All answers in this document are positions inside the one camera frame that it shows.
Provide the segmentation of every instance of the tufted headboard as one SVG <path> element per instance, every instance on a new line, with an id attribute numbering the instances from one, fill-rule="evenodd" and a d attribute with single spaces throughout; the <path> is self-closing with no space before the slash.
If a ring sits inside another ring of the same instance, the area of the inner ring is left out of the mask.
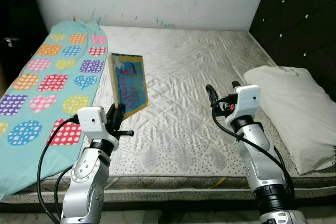
<path id="1" fill-rule="evenodd" d="M 250 33 L 277 65 L 308 69 L 336 101 L 336 0 L 261 0 Z"/>

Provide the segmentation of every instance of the book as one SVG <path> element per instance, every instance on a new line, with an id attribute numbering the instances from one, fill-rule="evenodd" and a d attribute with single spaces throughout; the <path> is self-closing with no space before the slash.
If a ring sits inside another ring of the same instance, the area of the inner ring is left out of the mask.
<path id="1" fill-rule="evenodd" d="M 149 105 L 143 59 L 139 55 L 108 54 L 113 99 L 126 106 L 124 120 Z"/>

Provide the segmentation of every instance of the mattress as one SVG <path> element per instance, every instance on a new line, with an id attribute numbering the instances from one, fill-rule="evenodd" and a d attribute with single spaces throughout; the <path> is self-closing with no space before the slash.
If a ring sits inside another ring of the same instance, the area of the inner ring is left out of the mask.
<path id="1" fill-rule="evenodd" d="M 235 139 L 213 123 L 205 86 L 219 97 L 233 92 L 231 82 L 244 83 L 243 74 L 272 59 L 246 31 L 205 31 L 101 26 L 109 52 L 142 55 L 150 105 L 123 121 L 122 137 L 111 155 L 104 199 L 164 201 L 253 199 Z M 93 105 L 105 110 L 113 103 L 105 66 Z M 266 135 L 279 149 L 293 178 L 298 198 L 334 194 L 335 170 L 299 176 L 288 150 L 262 110 L 256 115 Z M 58 175 L 43 180 L 46 202 L 53 202 Z M 70 183 L 60 183 L 60 200 Z M 38 202 L 32 185 L 2 202 Z"/>

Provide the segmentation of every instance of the pillowcase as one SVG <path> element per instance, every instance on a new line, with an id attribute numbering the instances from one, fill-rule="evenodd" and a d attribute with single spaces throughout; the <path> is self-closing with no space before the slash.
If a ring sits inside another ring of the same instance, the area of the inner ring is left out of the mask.
<path id="1" fill-rule="evenodd" d="M 307 69 L 262 66 L 244 74 L 261 87 L 260 107 L 271 119 L 299 174 L 333 165 L 336 103 Z"/>

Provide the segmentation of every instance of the polka dot heart pattern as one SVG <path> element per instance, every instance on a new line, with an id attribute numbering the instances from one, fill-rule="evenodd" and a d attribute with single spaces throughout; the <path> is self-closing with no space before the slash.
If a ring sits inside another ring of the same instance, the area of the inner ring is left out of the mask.
<path id="1" fill-rule="evenodd" d="M 98 57 L 107 51 L 106 47 L 91 47 L 89 49 L 89 53 L 94 57 Z"/>
<path id="2" fill-rule="evenodd" d="M 66 34 L 50 34 L 50 38 L 53 40 L 53 41 L 59 41 L 59 40 L 64 40 L 67 38 L 67 35 Z"/>
<path id="3" fill-rule="evenodd" d="M 56 62 L 55 66 L 59 70 L 64 70 L 66 68 L 73 67 L 75 64 L 76 64 L 76 60 L 75 59 L 71 59 L 71 60 L 59 60 L 59 61 Z"/>
<path id="4" fill-rule="evenodd" d="M 68 80 L 68 76 L 66 74 L 51 74 L 46 76 L 43 82 L 38 87 L 38 91 L 46 91 L 46 90 L 61 90 L 65 83 Z"/>
<path id="5" fill-rule="evenodd" d="M 35 120 L 22 122 L 15 126 L 8 135 L 8 142 L 12 145 L 25 145 L 33 141 L 42 131 L 42 125 Z"/>
<path id="6" fill-rule="evenodd" d="M 48 95 L 48 96 L 43 96 L 43 95 L 38 95 L 31 99 L 29 102 L 29 106 L 34 110 L 35 113 L 40 112 L 41 110 L 44 110 L 51 105 L 53 105 L 56 101 L 56 96 L 54 94 Z"/>
<path id="7" fill-rule="evenodd" d="M 84 44 L 87 34 L 72 34 L 69 39 L 69 44 Z"/>
<path id="8" fill-rule="evenodd" d="M 27 95 L 4 95 L 0 102 L 0 115 L 16 115 L 27 98 Z"/>
<path id="9" fill-rule="evenodd" d="M 16 90 L 25 90 L 34 86 L 38 82 L 38 76 L 32 73 L 26 73 L 16 79 L 13 88 Z"/>
<path id="10" fill-rule="evenodd" d="M 105 44 L 107 42 L 106 37 L 101 35 L 92 35 L 91 41 L 95 44 Z"/>
<path id="11" fill-rule="evenodd" d="M 59 119 L 55 122 L 54 127 L 49 135 L 49 139 L 51 135 L 55 132 L 57 127 L 64 122 L 65 119 Z M 79 138 L 81 134 L 80 125 L 74 124 L 72 122 L 66 123 L 62 126 L 59 131 L 57 132 L 56 136 L 52 140 L 50 145 L 74 145 L 78 144 Z"/>
<path id="12" fill-rule="evenodd" d="M 91 86 L 97 82 L 97 76 L 78 76 L 75 78 L 75 84 L 82 89 Z"/>
<path id="13" fill-rule="evenodd" d="M 0 122 L 0 135 L 5 133 L 7 127 L 8 127 L 7 122 Z"/>
<path id="14" fill-rule="evenodd" d="M 63 49 L 63 54 L 65 56 L 76 56 L 81 50 L 80 46 L 70 46 Z"/>
<path id="15" fill-rule="evenodd" d="M 41 71 L 41 70 L 45 70 L 49 68 L 50 64 L 51 64 L 51 61 L 48 59 L 37 59 L 37 60 L 32 60 L 28 64 L 28 68 L 31 71 Z"/>
<path id="16" fill-rule="evenodd" d="M 82 73 L 98 73 L 104 66 L 103 60 L 85 60 L 79 71 Z"/>
<path id="17" fill-rule="evenodd" d="M 42 44 L 40 49 L 37 51 L 37 54 L 44 56 L 55 56 L 58 54 L 61 48 L 62 45 Z"/>
<path id="18" fill-rule="evenodd" d="M 80 108 L 89 106 L 90 98 L 84 94 L 76 94 L 63 103 L 63 110 L 68 114 L 76 114 Z"/>

